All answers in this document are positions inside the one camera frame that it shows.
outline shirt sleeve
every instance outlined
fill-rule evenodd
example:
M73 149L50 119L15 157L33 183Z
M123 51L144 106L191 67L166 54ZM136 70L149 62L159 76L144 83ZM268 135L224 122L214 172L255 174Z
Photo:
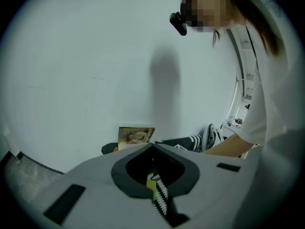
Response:
M256 67L252 101L246 118L237 131L237 135L248 143L263 145L266 138L266 126L264 92L258 67Z

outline gray floor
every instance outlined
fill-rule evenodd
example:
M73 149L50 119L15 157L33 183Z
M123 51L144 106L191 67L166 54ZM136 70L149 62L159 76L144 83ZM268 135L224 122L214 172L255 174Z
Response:
M26 157L19 161L13 156L4 168L4 178L8 188L16 198L28 203L31 203L43 188L60 176L58 173L33 163Z

